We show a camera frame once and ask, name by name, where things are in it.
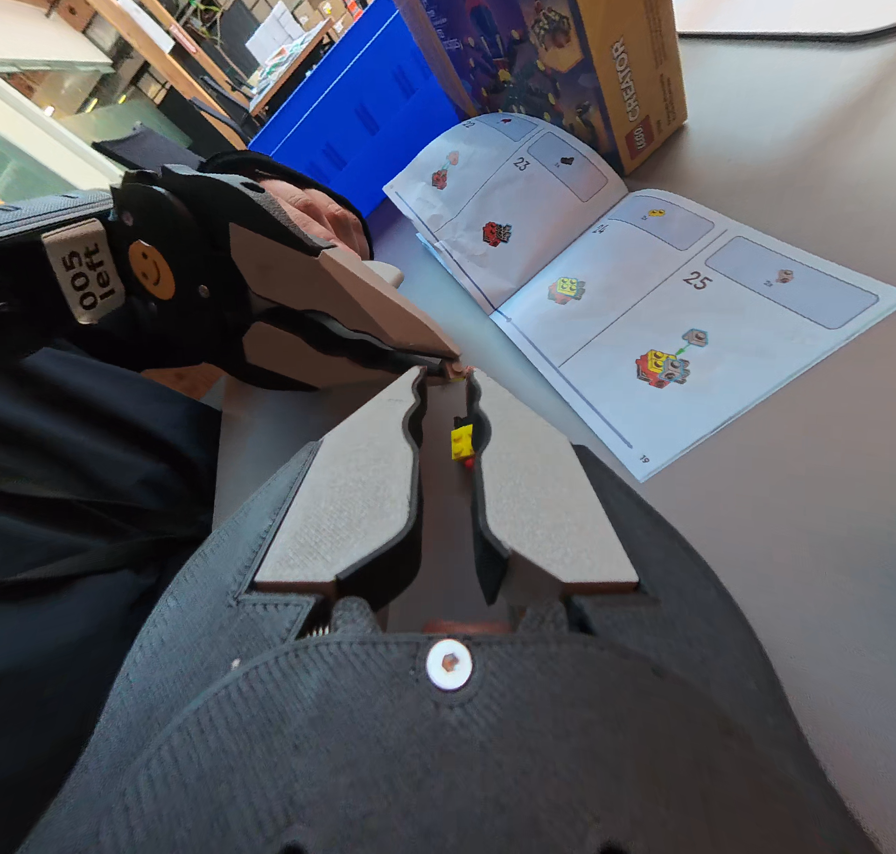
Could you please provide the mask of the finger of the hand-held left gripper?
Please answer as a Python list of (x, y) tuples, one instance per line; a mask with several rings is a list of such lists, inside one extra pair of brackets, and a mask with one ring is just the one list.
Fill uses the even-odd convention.
[(406, 353), (457, 360), (442, 328), (372, 269), (330, 247), (311, 256), (230, 223), (230, 256), (249, 290), (294, 311), (317, 311)]
[(389, 384), (406, 371), (451, 378), (455, 359), (388, 345), (321, 311), (273, 309), (245, 333), (245, 363), (310, 389)]

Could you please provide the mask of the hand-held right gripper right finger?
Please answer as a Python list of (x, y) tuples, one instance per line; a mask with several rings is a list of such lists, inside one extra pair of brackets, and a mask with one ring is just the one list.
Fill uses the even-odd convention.
[(476, 579), (489, 605), (640, 582), (571, 441), (479, 369), (467, 380)]

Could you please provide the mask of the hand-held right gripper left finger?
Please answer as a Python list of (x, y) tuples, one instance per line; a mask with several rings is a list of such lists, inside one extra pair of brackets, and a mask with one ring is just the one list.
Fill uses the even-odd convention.
[(319, 442), (252, 579), (259, 591), (390, 605), (422, 559), (427, 373), (413, 368)]

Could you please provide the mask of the small yellow red lego assembly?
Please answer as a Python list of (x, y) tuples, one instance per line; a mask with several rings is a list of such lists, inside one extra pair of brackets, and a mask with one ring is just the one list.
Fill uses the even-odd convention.
[(473, 471), (476, 466), (479, 437), (476, 420), (471, 414), (454, 417), (454, 426), (450, 436), (451, 459), (469, 472)]

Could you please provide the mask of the open lego instruction booklet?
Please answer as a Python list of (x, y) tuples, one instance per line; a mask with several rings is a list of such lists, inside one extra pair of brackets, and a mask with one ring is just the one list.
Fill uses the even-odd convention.
[(384, 193), (639, 481), (894, 312), (892, 286), (630, 192), (521, 114), (442, 132)]

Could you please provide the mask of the purple yellow lego set box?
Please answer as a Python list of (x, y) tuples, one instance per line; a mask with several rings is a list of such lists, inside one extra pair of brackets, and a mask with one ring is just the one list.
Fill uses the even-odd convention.
[(687, 121), (673, 0), (393, 0), (460, 116), (551, 123), (618, 172)]

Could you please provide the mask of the person's left hand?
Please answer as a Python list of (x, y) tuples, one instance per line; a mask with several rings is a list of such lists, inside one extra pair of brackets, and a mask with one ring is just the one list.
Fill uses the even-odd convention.
[(372, 258), (361, 219), (328, 194), (280, 180), (267, 179), (261, 185), (306, 234), (342, 247), (362, 260)]

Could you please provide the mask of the black office chair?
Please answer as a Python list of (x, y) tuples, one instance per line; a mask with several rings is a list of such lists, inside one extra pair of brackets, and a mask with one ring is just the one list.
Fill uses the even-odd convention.
[(91, 147), (118, 165), (135, 172), (157, 174), (163, 166), (168, 165), (197, 170), (203, 161), (200, 155), (140, 123), (119, 139), (98, 140)]

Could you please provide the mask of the blue plastic bin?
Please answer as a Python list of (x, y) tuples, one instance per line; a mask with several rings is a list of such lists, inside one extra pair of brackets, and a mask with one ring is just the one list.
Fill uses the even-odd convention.
[(461, 121), (392, 0), (373, 0), (252, 140), (364, 216), (420, 151)]

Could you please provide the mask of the person's dark clothing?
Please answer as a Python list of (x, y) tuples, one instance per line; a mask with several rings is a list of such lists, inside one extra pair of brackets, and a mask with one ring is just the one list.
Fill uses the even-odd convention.
[(210, 533), (220, 412), (54, 342), (1, 376), (1, 846), (64, 784)]

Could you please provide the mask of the wooden table with boxes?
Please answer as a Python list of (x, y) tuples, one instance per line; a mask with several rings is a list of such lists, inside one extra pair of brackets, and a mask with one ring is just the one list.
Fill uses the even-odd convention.
[(290, 75), (333, 28), (334, 22), (328, 18), (304, 30), (282, 1), (274, 6), (245, 43), (258, 64), (257, 80), (252, 86), (249, 102), (249, 114), (253, 118), (266, 110)]

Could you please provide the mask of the wooden shelf rack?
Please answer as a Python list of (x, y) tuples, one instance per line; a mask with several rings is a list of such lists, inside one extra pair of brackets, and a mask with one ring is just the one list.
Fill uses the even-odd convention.
[(246, 99), (160, 0), (2, 0), (2, 80), (86, 141), (138, 121), (200, 154), (252, 138)]

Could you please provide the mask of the grey desk mat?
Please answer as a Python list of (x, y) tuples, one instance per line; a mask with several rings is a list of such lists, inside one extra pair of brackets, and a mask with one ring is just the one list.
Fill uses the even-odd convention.
[(679, 35), (858, 42), (894, 34), (895, 0), (673, 0)]

